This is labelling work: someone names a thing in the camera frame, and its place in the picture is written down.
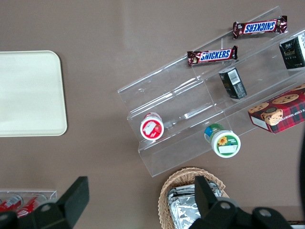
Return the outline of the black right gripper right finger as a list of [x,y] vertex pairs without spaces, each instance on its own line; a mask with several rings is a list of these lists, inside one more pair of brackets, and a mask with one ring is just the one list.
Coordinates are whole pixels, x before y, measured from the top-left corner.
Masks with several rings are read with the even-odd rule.
[[257,207],[249,214],[228,199],[217,199],[205,177],[196,176],[195,202],[201,217],[192,229],[288,229],[289,222],[272,208]]

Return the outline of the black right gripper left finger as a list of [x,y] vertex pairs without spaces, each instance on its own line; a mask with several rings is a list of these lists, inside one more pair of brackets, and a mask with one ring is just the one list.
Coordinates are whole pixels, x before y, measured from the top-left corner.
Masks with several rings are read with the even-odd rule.
[[72,229],[89,202],[88,177],[78,177],[56,201],[38,206],[30,214],[18,218],[17,213],[0,214],[2,229]]

